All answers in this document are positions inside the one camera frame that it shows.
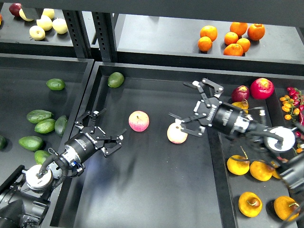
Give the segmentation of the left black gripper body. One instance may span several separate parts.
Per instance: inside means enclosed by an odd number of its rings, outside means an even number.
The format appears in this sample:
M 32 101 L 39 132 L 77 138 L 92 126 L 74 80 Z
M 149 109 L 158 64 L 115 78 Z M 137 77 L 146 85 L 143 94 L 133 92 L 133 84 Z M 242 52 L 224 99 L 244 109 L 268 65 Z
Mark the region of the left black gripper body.
M 64 159 L 68 162 L 85 162 L 96 151 L 104 147 L 102 137 L 84 128 L 65 143 Z

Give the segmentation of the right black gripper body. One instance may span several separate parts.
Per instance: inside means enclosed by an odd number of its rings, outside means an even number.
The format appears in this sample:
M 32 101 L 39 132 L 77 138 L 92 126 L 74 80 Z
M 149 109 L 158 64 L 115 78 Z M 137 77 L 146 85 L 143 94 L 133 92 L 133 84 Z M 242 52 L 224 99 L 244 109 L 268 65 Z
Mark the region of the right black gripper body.
M 242 131 L 242 110 L 234 105 L 223 103 L 215 97 L 210 104 L 203 100 L 194 107 L 194 117 L 202 127 L 212 127 L 224 134 Z

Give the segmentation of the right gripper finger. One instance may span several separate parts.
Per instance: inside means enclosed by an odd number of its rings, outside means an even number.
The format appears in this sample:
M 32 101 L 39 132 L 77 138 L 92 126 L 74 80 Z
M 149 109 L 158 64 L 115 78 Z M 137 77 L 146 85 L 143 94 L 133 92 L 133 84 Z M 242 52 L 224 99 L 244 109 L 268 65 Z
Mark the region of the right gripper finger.
M 207 78 L 203 78 L 200 81 L 183 82 L 183 84 L 187 87 L 197 89 L 202 101 L 206 105 L 220 104 L 221 101 L 219 100 L 219 98 L 224 92 L 224 88 L 221 85 L 218 85 Z
M 190 122 L 194 122 L 194 121 L 199 121 L 200 119 L 205 119 L 206 116 L 207 116 L 205 113 L 203 113 L 203 114 L 194 114 L 194 115 L 186 117 L 186 118 L 182 118 L 182 117 L 177 116 L 177 115 L 175 115 L 173 113 L 168 113 L 168 115 L 171 116 L 171 117 L 173 117 L 175 119 L 175 123 L 177 123 L 177 124 L 179 124 L 181 126 L 181 131 L 183 133 L 187 133 L 187 134 L 190 134 L 190 135 L 193 135 L 193 136 L 197 136 L 197 137 L 202 137 L 202 135 L 205 132 L 205 126 L 203 126 L 203 125 L 200 125 L 197 130 L 191 130 L 191 129 L 188 129 L 186 127 L 186 123 L 190 123 Z

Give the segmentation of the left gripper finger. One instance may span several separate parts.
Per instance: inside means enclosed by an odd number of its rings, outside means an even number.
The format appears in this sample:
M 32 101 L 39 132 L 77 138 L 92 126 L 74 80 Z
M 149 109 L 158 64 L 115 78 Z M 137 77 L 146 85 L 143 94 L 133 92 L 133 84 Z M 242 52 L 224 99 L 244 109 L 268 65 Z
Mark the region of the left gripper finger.
M 98 128 L 101 132 L 95 137 L 97 143 L 95 144 L 95 148 L 98 151 L 102 151 L 104 157 L 107 157 L 122 147 L 122 141 L 124 139 L 124 134 L 126 133 L 126 129 L 123 129 L 122 132 L 115 136 L 110 136 L 105 133 L 101 128 Z
M 79 130 L 88 130 L 89 133 L 94 134 L 96 129 L 96 121 L 99 116 L 106 112 L 106 108 L 101 111 L 85 111 L 80 117 L 76 118 L 74 121 L 74 127 Z

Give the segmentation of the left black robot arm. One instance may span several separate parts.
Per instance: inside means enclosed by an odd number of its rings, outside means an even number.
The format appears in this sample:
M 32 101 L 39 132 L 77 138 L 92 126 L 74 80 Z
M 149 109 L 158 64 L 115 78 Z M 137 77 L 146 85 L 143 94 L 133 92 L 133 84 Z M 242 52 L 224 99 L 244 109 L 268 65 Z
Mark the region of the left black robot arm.
M 19 166 L 0 186 L 0 226 L 2 228 L 38 228 L 44 220 L 52 192 L 67 178 L 80 176 L 85 171 L 85 161 L 96 152 L 104 157 L 122 146 L 123 135 L 109 136 L 97 126 L 97 118 L 105 112 L 86 111 L 75 120 L 79 129 L 58 153 L 51 155 L 42 165 L 30 169 Z

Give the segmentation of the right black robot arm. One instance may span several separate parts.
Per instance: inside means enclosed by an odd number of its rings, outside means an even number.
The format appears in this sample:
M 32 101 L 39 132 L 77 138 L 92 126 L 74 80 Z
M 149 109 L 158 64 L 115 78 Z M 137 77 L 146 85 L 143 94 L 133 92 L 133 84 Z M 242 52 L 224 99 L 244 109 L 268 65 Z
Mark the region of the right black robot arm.
M 197 89 L 201 99 L 197 101 L 192 116 L 182 118 L 171 114 L 182 132 L 201 137 L 210 127 L 231 140 L 239 137 L 248 139 L 253 151 L 264 155 L 266 164 L 275 161 L 278 174 L 291 193 L 303 193 L 304 156 L 299 155 L 286 162 L 279 157 L 279 154 L 293 148 L 299 139 L 295 132 L 303 132 L 303 125 L 294 123 L 292 128 L 268 127 L 263 107 L 258 107 L 260 121 L 254 120 L 241 108 L 220 101 L 224 88 L 207 78 L 183 84 Z

